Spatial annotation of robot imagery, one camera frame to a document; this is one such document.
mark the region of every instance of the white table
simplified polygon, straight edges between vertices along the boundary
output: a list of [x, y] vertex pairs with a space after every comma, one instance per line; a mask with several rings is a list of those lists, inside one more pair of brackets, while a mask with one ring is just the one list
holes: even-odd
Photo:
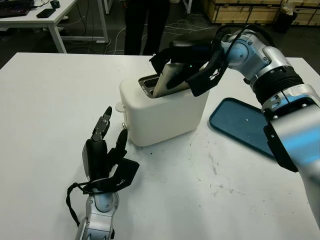
[[[40, 6], [42, 2], [35, 0], [34, 5]], [[59, 53], [67, 53], [63, 40], [74, 41], [100, 41], [108, 43], [108, 33], [105, 21], [105, 15], [103, 10], [102, 0], [97, 0], [99, 16], [101, 20], [101, 26], [103, 31], [103, 37], [101, 36], [60, 36], [57, 28], [57, 24], [61, 19], [71, 10], [71, 8], [77, 3], [77, 0], [60, 0], [60, 7], [48, 18], [37, 18], [36, 15], [44, 9], [52, 8], [51, 4], [38, 7], [29, 11], [26, 16], [6, 17], [0, 18], [0, 28], [48, 28], [53, 38], [54, 44]]]
[[[99, 116], [120, 100], [119, 83], [154, 73], [148, 60], [17, 53], [0, 69], [1, 239], [74, 239], [65, 198], [71, 183], [86, 180], [82, 147]], [[320, 76], [302, 58], [289, 61], [320, 93]], [[299, 174], [208, 128], [226, 97], [259, 107], [240, 73], [227, 70], [195, 131], [149, 147], [127, 144], [127, 158], [140, 168], [119, 192], [116, 240], [320, 238]], [[114, 110], [109, 148], [122, 122]], [[86, 198], [71, 195], [80, 219]]]

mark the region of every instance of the dark floor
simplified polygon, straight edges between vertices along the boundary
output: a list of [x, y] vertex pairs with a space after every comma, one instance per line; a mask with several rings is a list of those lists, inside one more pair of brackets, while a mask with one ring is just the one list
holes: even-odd
[[[202, 38], [213, 37], [219, 25], [211, 24], [201, 14], [201, 7], [198, 1], [193, 1], [192, 14], [185, 14], [185, 7], [182, 2], [171, 4], [167, 27], [164, 30], [160, 49], [164, 49], [169, 42], [181, 35]], [[82, 16], [87, 15], [87, 36], [102, 36], [101, 24], [98, 13], [98, 6], [94, 0], [78, 0]], [[64, 35], [81, 36], [84, 34], [84, 25], [81, 21], [77, 8], [74, 7], [68, 14], [69, 21], [61, 23], [65, 27]], [[125, 8], [115, 0], [111, 13], [106, 16], [108, 36], [111, 43], [106, 46], [103, 43], [95, 42], [65, 42], [68, 53], [73, 54], [115, 54], [122, 55], [124, 52], [125, 31]], [[285, 34], [277, 33], [271, 26], [264, 27], [273, 37], [276, 46], [287, 57], [304, 58], [320, 74], [320, 27], [292, 26]], [[146, 42], [146, 29], [143, 34], [143, 42]], [[20, 28], [9, 29], [7, 32], [0, 31], [0, 68], [16, 52], [33, 53], [56, 53], [56, 47], [49, 32], [42, 29]]]

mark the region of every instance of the table surface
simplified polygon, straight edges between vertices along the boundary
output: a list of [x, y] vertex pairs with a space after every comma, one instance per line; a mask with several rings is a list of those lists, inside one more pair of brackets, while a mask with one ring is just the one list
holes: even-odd
[[[97, 119], [120, 100], [119, 83], [153, 74], [148, 56], [17, 53], [0, 69], [0, 231], [2, 239], [74, 239], [67, 187], [86, 180], [82, 148]], [[289, 58], [320, 93], [320, 76]], [[119, 192], [117, 240], [318, 240], [320, 232], [297, 173], [210, 130], [222, 99], [259, 107], [240, 73], [228, 69], [210, 91], [198, 128], [136, 147], [140, 163]], [[123, 116], [115, 110], [106, 136], [113, 147]], [[87, 196], [71, 203], [80, 219]]]
[[[60, 7], [55, 10], [55, 12], [48, 18], [37, 18], [37, 14], [42, 12], [44, 9], [52, 9], [50, 1], [41, 7], [34, 10], [30, 10], [25, 16], [15, 16], [15, 17], [5, 17], [0, 18], [1, 24], [52, 24], [60, 21], [64, 17], [69, 9], [77, 2], [77, 0], [59, 0]], [[43, 2], [41, 0], [34, 0], [34, 5], [40, 6]]]

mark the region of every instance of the person's leg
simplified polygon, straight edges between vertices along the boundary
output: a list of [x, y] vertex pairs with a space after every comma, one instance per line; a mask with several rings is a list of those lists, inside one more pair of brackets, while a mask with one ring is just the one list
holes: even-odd
[[140, 55], [147, 15], [147, 0], [130, 0], [125, 13], [125, 55]]
[[159, 51], [161, 37], [167, 22], [169, 10], [169, 0], [149, 1], [148, 35], [143, 55], [152, 55]]

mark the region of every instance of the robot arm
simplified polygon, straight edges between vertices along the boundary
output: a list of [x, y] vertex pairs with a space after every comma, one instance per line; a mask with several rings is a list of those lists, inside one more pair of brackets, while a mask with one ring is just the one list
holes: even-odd
[[[139, 168], [137, 162], [124, 158], [127, 153], [126, 129], [121, 131], [116, 146], [108, 152], [104, 137], [110, 126], [111, 113], [112, 108], [108, 107], [83, 147], [82, 160], [88, 182], [75, 182], [67, 190], [66, 204], [78, 226], [75, 240], [114, 238], [113, 217], [119, 206], [117, 192], [131, 184]], [[113, 176], [110, 176], [115, 165], [117, 168]], [[83, 194], [89, 194], [85, 205], [85, 218], [81, 223], [70, 201], [70, 193], [76, 187], [82, 190]]]
[[[221, 46], [226, 53], [232, 35]], [[248, 30], [233, 45], [228, 67], [239, 71], [262, 105], [264, 133], [280, 166], [299, 172], [320, 226], [320, 98], [275, 47]]]
[[[216, 86], [227, 68], [239, 71], [244, 82], [250, 85], [268, 124], [264, 133], [268, 145], [278, 164], [292, 172], [299, 172], [315, 220], [320, 227], [320, 98], [315, 90], [304, 84], [284, 55], [274, 47], [269, 35], [255, 25], [233, 24], [243, 27], [235, 34], [221, 27], [207, 45], [171, 46], [154, 56], [150, 61], [156, 71], [161, 72], [164, 63], [176, 62], [173, 53], [188, 55], [192, 48], [193, 59], [180, 56], [186, 66], [208, 62], [206, 67], [190, 71], [186, 81], [194, 96], [199, 96]], [[260, 32], [270, 46], [262, 43], [256, 32]], [[210, 54], [194, 54], [195, 49], [210, 49]], [[177, 74], [168, 82], [167, 88], [179, 85], [183, 80]]]

